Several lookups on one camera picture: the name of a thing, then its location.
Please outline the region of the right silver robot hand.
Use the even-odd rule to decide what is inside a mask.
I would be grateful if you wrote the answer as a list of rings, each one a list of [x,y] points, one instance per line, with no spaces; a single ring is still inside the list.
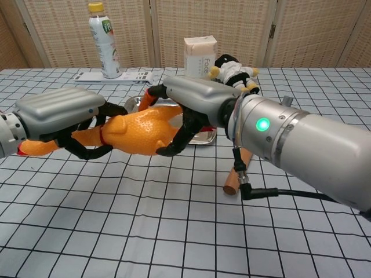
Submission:
[[[240,93],[222,83],[187,76],[169,76],[149,87],[139,110],[153,106],[159,98],[170,98],[183,112],[183,124],[172,142],[156,153],[167,157],[179,154],[204,127],[226,129]]]

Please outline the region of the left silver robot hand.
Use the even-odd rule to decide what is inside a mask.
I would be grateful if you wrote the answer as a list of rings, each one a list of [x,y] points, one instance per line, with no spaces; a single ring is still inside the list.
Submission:
[[[23,124],[28,142],[55,143],[83,160],[100,158],[112,151],[113,146],[104,143],[96,149],[87,149],[72,133],[88,131],[93,118],[99,128],[106,117],[128,113],[123,106],[78,87],[25,96],[16,101],[13,112]]]

